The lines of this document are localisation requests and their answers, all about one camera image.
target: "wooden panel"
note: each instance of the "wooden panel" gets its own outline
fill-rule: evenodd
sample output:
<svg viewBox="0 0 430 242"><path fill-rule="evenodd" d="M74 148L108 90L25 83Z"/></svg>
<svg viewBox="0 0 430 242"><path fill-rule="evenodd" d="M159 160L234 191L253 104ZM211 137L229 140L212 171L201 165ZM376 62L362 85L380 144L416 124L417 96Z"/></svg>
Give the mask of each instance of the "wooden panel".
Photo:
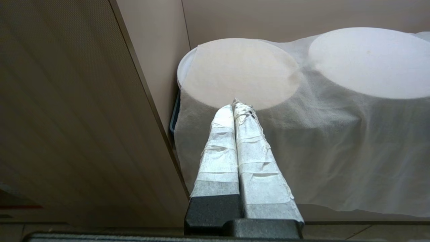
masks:
<svg viewBox="0 0 430 242"><path fill-rule="evenodd" d="M183 0L191 48L223 38L289 42L348 27L429 31L425 0Z"/></svg>
<svg viewBox="0 0 430 242"><path fill-rule="evenodd" d="M183 183L108 0L5 1L0 21L2 181L74 225L182 226Z"/></svg>
<svg viewBox="0 0 430 242"><path fill-rule="evenodd" d="M178 94L176 70L190 51L181 0L116 0L164 130Z"/></svg>

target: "black surface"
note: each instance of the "black surface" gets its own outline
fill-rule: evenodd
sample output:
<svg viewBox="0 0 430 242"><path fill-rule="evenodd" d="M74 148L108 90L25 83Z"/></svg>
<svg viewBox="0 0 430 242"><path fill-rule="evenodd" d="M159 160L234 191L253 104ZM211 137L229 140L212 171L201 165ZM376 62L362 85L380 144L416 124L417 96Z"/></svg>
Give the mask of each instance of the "black surface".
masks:
<svg viewBox="0 0 430 242"><path fill-rule="evenodd" d="M224 234L237 238L300 239L301 227L295 220L236 219L224 225Z"/></svg>
<svg viewBox="0 0 430 242"><path fill-rule="evenodd" d="M192 197L184 221L185 235L223 235L223 225L243 217L239 194Z"/></svg>
<svg viewBox="0 0 430 242"><path fill-rule="evenodd" d="M143 237L124 235L83 235L61 233L34 233L23 242L335 242L346 240L302 240L302 239L246 239L234 237Z"/></svg>

